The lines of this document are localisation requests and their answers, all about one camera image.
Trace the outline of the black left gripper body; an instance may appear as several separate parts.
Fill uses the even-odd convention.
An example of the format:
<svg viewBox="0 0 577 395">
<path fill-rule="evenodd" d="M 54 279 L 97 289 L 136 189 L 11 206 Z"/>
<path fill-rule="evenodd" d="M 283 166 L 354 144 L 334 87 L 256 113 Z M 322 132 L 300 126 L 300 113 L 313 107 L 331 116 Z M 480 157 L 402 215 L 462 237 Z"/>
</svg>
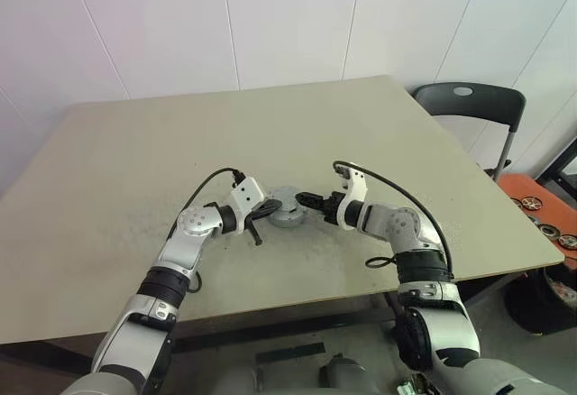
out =
<svg viewBox="0 0 577 395">
<path fill-rule="evenodd" d="M 256 226 L 254 225 L 254 220 L 258 218 L 260 214 L 260 209 L 256 209 L 244 218 L 244 230 L 250 233 L 256 246 L 260 246 L 262 244 L 261 236 L 258 233 Z"/>
</svg>

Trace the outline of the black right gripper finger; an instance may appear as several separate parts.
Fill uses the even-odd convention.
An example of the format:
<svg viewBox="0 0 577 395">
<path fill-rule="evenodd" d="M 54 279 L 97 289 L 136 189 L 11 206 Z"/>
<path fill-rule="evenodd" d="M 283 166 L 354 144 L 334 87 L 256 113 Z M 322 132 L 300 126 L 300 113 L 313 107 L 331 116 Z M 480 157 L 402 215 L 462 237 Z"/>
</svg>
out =
<svg viewBox="0 0 577 395">
<path fill-rule="evenodd" d="M 323 208 L 325 203 L 323 196 L 310 192 L 298 192 L 295 199 L 301 206 L 307 208 Z"/>
</svg>

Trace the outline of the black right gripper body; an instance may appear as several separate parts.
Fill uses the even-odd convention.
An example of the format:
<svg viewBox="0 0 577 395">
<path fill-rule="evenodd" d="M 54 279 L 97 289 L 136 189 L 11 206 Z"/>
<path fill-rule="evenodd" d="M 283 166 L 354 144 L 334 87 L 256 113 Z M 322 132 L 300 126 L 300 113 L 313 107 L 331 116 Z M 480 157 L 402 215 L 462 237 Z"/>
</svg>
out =
<svg viewBox="0 0 577 395">
<path fill-rule="evenodd" d="M 345 197 L 345 194 L 338 191 L 333 191 L 331 195 L 322 201 L 321 212 L 324 215 L 324 220 L 332 225 L 337 225 L 338 208 Z"/>
</svg>

